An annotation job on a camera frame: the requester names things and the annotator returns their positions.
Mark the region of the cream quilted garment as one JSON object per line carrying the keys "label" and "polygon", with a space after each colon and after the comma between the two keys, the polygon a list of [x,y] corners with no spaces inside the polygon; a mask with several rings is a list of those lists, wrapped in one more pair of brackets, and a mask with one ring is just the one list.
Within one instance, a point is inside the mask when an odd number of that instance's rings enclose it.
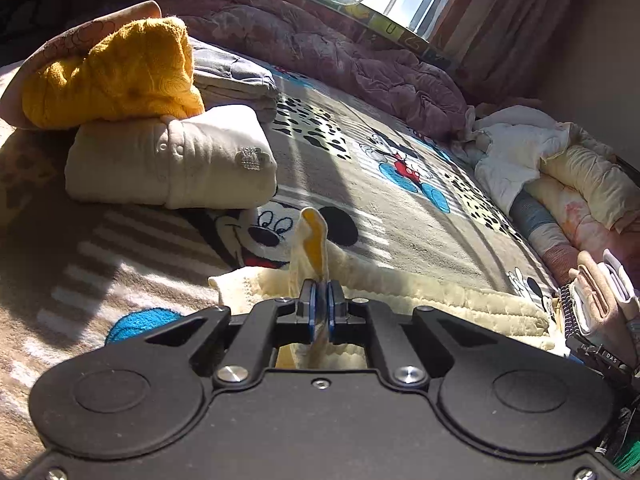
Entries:
{"label": "cream quilted garment", "polygon": [[380,300],[398,314],[428,304],[523,344],[568,356],[558,326],[532,300],[376,266],[330,242],[326,220],[312,207],[304,208],[297,220],[286,268],[244,266],[212,276],[208,284],[217,294],[217,304],[245,314],[259,301],[296,297],[306,278],[320,283],[337,280],[347,297]]}

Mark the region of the stack of folded clothes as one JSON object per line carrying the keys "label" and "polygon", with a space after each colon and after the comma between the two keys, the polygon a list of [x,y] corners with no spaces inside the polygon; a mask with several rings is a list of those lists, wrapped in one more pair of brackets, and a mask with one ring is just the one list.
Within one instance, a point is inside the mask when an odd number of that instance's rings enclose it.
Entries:
{"label": "stack of folded clothes", "polygon": [[559,311],[570,356],[614,384],[639,385],[639,289],[623,263],[605,250],[583,250],[561,287]]}

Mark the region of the Mickey Mouse fleece blanket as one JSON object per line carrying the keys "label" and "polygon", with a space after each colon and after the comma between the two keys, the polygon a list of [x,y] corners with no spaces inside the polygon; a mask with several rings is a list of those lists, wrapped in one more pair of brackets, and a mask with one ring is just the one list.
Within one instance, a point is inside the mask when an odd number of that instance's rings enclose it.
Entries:
{"label": "Mickey Mouse fleece blanket", "polygon": [[27,397],[50,366],[99,347],[123,315],[208,306],[211,276],[288,262],[299,213],[380,268],[539,301],[551,275],[446,146],[352,96],[275,73],[264,131],[277,174],[222,176],[191,210],[66,193],[72,132],[1,129],[1,469],[40,453]]}

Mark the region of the beige folded garment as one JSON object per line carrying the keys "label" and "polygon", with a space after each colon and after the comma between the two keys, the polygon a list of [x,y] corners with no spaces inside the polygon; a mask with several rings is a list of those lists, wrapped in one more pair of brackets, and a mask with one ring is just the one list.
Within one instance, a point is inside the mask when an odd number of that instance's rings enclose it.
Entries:
{"label": "beige folded garment", "polygon": [[250,209],[277,191],[277,162],[245,105],[82,125],[65,165],[67,194],[80,202],[168,209]]}

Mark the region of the grey folded garment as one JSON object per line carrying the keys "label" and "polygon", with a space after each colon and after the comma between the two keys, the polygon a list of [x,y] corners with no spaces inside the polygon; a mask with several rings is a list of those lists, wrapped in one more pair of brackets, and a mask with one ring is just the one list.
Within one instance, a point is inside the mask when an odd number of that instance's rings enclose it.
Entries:
{"label": "grey folded garment", "polygon": [[194,86],[201,93],[206,110],[241,104],[254,110],[260,122],[276,118],[279,89],[270,70],[193,37],[189,42]]}

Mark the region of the white and cream bedding pile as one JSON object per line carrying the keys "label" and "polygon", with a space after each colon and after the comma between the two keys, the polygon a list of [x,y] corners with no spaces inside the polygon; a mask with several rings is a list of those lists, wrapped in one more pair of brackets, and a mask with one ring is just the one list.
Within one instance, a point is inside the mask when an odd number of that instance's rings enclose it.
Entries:
{"label": "white and cream bedding pile", "polygon": [[613,149],[574,122],[524,105],[470,106],[452,144],[555,281],[580,252],[610,252],[639,279],[639,187]]}

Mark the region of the mustard yellow folded garment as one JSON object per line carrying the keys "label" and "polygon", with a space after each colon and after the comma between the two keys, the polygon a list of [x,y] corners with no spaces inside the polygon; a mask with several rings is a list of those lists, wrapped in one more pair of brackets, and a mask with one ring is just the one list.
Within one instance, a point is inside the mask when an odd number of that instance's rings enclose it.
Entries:
{"label": "mustard yellow folded garment", "polygon": [[88,53],[58,58],[27,76],[21,106],[43,130],[202,114],[186,24],[174,16],[130,22]]}

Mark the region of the purple crumpled quilt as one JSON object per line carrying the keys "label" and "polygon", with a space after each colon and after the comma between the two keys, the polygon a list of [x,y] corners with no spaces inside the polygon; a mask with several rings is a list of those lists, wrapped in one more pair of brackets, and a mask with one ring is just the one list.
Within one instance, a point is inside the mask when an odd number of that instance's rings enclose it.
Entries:
{"label": "purple crumpled quilt", "polygon": [[466,126],[466,102],[440,68],[408,50],[371,50],[284,0],[156,0],[190,35],[322,81],[416,132],[447,140]]}

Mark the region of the striped curtain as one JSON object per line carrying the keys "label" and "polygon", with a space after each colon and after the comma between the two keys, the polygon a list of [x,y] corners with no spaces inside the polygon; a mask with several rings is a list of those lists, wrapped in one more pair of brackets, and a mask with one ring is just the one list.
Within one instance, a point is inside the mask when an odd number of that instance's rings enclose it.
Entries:
{"label": "striped curtain", "polygon": [[470,96],[500,101],[529,84],[572,0],[445,0],[427,35]]}

